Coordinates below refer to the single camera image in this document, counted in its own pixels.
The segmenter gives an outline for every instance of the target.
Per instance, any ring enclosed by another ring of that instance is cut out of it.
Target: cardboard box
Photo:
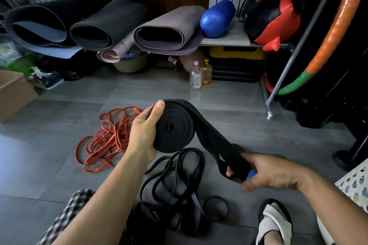
[[[12,117],[38,97],[22,73],[0,70],[0,122]]]

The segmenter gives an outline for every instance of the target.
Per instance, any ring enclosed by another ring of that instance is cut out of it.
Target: hand
[[[258,173],[244,181],[240,189],[242,191],[254,191],[264,186],[278,189],[292,188],[299,189],[301,181],[309,168],[290,160],[278,158],[261,153],[242,153],[241,154],[251,165],[253,170]],[[226,175],[232,176],[234,172],[228,167]]]
[[[165,102],[159,100],[154,106],[150,116],[147,115],[152,107],[145,109],[133,121],[130,130],[129,144],[126,153],[143,153],[148,161],[152,161],[157,151],[154,149],[156,137],[156,123],[165,109]]]

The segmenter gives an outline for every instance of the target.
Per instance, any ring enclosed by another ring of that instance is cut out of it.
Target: white shelf
[[[224,47],[259,47],[261,45],[251,43],[244,30],[244,24],[233,18],[225,33],[219,38],[205,37],[200,43],[201,46],[224,46]]]

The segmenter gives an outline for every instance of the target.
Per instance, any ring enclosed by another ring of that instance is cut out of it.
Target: slipper
[[[272,203],[276,203],[282,213],[285,215],[286,220],[276,210]],[[275,199],[266,199],[260,206],[258,212],[258,235],[256,240],[252,243],[253,245],[264,245],[264,237],[270,231],[278,231],[283,244],[290,245],[292,239],[292,219],[285,208],[285,206]]]

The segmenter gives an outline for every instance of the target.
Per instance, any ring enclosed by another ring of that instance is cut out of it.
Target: checkered fabric
[[[43,235],[37,245],[49,245],[52,244],[55,239],[62,233],[62,231],[70,224],[70,222],[76,217],[76,215],[82,210],[87,202],[94,195],[94,191],[85,189],[79,190],[74,193],[68,202],[67,206],[61,212],[58,218],[54,221],[52,226]],[[135,244],[134,237],[125,229],[120,239],[120,245],[133,245]]]

